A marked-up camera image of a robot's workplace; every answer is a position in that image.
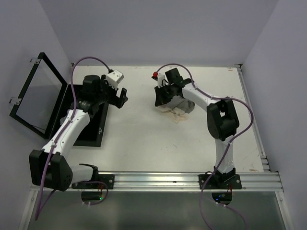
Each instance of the gray wall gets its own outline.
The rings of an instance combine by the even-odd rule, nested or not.
[[[40,0],[70,61],[194,66],[243,63],[277,1]]]
[[[243,65],[270,166],[297,229],[307,218],[307,1],[280,0]]]
[[[44,140],[9,117],[10,97],[18,96],[31,57],[46,52],[68,76],[68,59],[37,0],[3,0],[0,7],[0,229],[18,228],[31,184],[28,156]]]

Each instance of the black mounting bracket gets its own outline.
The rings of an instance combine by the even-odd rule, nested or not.
[[[107,188],[109,190],[112,190],[114,187],[114,180],[115,180],[114,174],[98,174],[95,180],[90,180],[90,181],[101,181],[107,185]],[[96,183],[93,183],[93,184],[77,183],[77,184],[72,184],[71,188],[73,189],[97,189],[98,185]]]
[[[202,188],[205,181],[208,179],[210,174],[199,174],[198,180],[200,189]],[[217,172],[214,174],[209,182],[206,184],[205,189],[242,189],[242,183],[240,175],[236,174],[236,169],[228,173]]]

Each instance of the open black box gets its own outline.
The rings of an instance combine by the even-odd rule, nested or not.
[[[82,85],[74,85],[78,96]],[[45,53],[40,53],[11,110],[10,116],[50,140],[73,102],[71,86],[63,79]],[[108,103],[100,105],[74,145],[100,147]]]

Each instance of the black frame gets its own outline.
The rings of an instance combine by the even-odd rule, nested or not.
[[[62,83],[62,87],[60,89],[58,98],[56,100],[55,106],[53,108],[50,120],[48,122],[47,128],[45,133],[39,131],[37,128],[35,128],[33,125],[31,125],[30,123],[26,122],[25,120],[23,120],[21,117],[19,117],[16,113],[18,111],[19,106],[21,105],[24,95],[26,94],[26,91],[29,88],[29,85],[36,73],[36,70],[41,62],[41,60],[43,60],[46,65],[50,68],[50,70],[53,72],[53,74],[58,78],[58,80]],[[44,139],[49,139],[51,137],[53,128],[54,128],[54,121],[56,119],[56,116],[58,114],[59,108],[61,106],[61,101],[64,97],[65,91],[67,89],[67,82],[64,80],[64,78],[61,76],[61,74],[58,72],[58,70],[55,68],[55,66],[51,63],[51,61],[49,60],[49,58],[47,57],[47,55],[44,52],[39,53],[38,57],[37,57],[37,62],[35,62],[35,64],[33,65],[30,74],[27,78],[27,80],[25,81],[25,84],[23,86],[23,88],[21,89],[18,98],[21,99],[19,104],[15,104],[13,106],[13,109],[10,112],[10,116],[12,118],[14,118],[15,120],[17,120],[18,122],[20,122],[21,124],[23,124],[24,126],[26,126],[27,128],[29,128],[30,130],[32,130],[33,132],[37,133],[38,135],[40,135],[42,138]]]

